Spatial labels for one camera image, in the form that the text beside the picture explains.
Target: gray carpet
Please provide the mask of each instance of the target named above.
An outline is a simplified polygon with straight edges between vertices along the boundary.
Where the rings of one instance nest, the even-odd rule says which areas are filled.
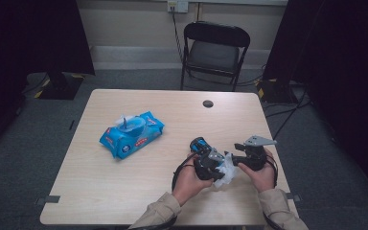
[[[244,70],[240,82],[260,74],[260,70]],[[94,229],[44,226],[39,222],[42,206],[35,205],[50,193],[90,93],[96,88],[179,90],[177,69],[97,70],[96,75],[85,79],[73,101],[38,100],[34,98],[37,89],[26,94],[22,113],[0,137],[0,229]],[[43,77],[28,76],[29,87]],[[187,84],[186,90],[231,90],[229,85],[199,80],[187,80]],[[237,91],[256,89],[247,85]],[[303,88],[294,91],[301,97]],[[262,106],[266,115],[292,108],[289,104]],[[287,115],[267,118],[273,135]],[[330,127],[314,106],[298,109],[276,139],[291,191],[302,198],[296,202],[299,215],[310,229],[368,229],[368,180],[333,142]]]

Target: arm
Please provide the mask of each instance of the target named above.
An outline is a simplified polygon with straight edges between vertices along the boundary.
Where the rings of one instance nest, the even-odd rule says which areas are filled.
[[[181,212],[181,207],[214,180],[200,180],[194,169],[194,158],[190,159],[179,173],[171,194],[163,194],[156,202],[148,206],[147,211],[129,227],[143,227],[168,222]]]
[[[259,200],[264,213],[283,229],[308,229],[307,225],[289,210],[286,193],[280,189],[274,189],[274,170],[266,163],[264,167],[254,172],[244,164],[239,168],[249,175],[252,184],[259,192]]]

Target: person's right hand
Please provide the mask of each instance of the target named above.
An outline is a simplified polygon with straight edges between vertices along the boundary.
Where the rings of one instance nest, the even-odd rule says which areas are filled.
[[[273,157],[273,154],[269,150],[264,150],[268,156]],[[271,157],[267,157],[267,160],[273,163],[273,159]],[[257,172],[252,171],[243,163],[239,163],[238,167],[250,177],[252,184],[256,187],[259,193],[269,189],[274,189],[274,169],[268,163],[265,163],[263,168]]]

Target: hand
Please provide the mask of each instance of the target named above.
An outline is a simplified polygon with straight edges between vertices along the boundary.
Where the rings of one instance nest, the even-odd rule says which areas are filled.
[[[268,156],[273,157],[273,154],[269,150],[264,150]],[[273,159],[270,157],[267,157],[267,160],[273,162]],[[263,168],[257,172],[252,171],[243,163],[239,163],[238,167],[250,177],[253,185],[256,187],[259,193],[269,189],[274,189],[274,170],[268,163],[265,163]]]
[[[194,158],[191,158],[181,169],[175,182],[172,195],[178,200],[180,206],[183,206],[190,198],[196,196],[201,190],[211,187],[214,179],[200,180],[196,176],[194,168]]]

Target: chair backrest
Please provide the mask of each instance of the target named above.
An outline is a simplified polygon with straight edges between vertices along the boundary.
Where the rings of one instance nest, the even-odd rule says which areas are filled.
[[[245,48],[250,44],[250,36],[242,28],[205,21],[188,24],[184,38]]]

